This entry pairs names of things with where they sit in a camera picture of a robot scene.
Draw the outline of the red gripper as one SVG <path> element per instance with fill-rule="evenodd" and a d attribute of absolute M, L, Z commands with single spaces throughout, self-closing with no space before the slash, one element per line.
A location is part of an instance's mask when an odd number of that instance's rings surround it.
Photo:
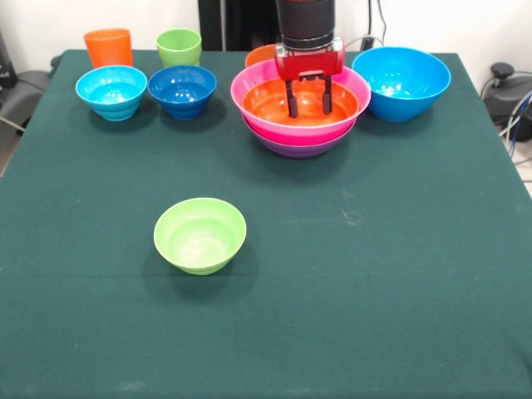
<path fill-rule="evenodd" d="M 308 76 L 323 76 L 323 113 L 330 114 L 333 109 L 332 80 L 330 76 L 339 74 L 344 65 L 345 46 L 341 37 L 335 37 L 324 48 L 312 51 L 288 50 L 283 44 L 275 47 L 274 60 L 279 77 L 284 80 L 288 115 L 298 117 L 298 102 L 293 94 L 294 80 Z"/>

